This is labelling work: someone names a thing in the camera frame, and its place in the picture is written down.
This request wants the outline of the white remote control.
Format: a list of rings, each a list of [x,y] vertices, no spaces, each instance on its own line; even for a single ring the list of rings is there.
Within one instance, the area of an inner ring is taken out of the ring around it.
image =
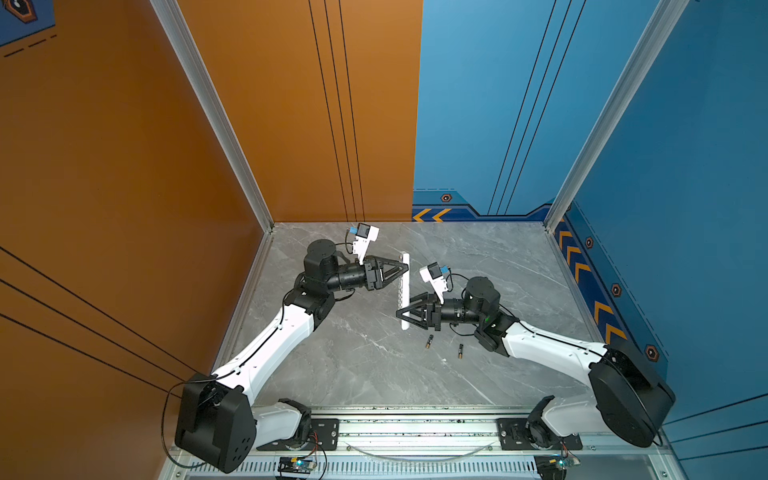
[[[410,255],[403,251],[400,255],[400,260],[406,265],[406,271],[400,277],[399,281],[399,305],[398,308],[402,309],[410,304]]]

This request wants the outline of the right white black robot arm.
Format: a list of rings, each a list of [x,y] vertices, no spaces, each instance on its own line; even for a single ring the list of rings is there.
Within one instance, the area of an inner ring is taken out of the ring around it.
[[[524,427],[531,445],[549,449],[582,433],[612,433],[642,448],[660,443],[676,397],[631,342],[589,342],[537,328],[509,312],[485,277],[470,278],[457,298],[447,297],[445,279],[431,285],[411,295],[408,281],[400,281],[396,315],[403,323],[435,331],[445,323],[470,324],[487,351],[543,365],[587,387],[583,395],[546,395],[536,404]]]

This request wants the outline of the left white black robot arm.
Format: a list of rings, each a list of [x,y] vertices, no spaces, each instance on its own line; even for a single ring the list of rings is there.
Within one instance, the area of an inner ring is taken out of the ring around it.
[[[357,259],[350,261],[330,239],[308,246],[303,271],[265,329],[212,374],[196,374],[179,383],[177,447],[201,465],[229,474],[256,447],[283,442],[299,449],[312,441],[309,407],[287,398],[258,409],[252,404],[281,363],[340,302],[339,292],[382,290],[395,281],[407,282],[407,253],[391,259],[369,255],[366,249],[366,241],[356,240]]]

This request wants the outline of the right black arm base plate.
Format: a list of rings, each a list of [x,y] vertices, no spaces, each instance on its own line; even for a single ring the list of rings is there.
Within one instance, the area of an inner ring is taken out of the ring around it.
[[[560,451],[562,447],[568,451],[579,451],[584,448],[578,434],[557,437],[541,425],[530,426],[524,418],[499,418],[496,427],[503,451]]]

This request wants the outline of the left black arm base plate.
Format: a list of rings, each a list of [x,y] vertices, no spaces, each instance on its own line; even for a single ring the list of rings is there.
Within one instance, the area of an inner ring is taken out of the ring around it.
[[[338,418],[312,417],[309,424],[299,427],[295,437],[276,440],[257,448],[258,451],[310,451],[316,446],[325,452],[335,451],[339,440]]]

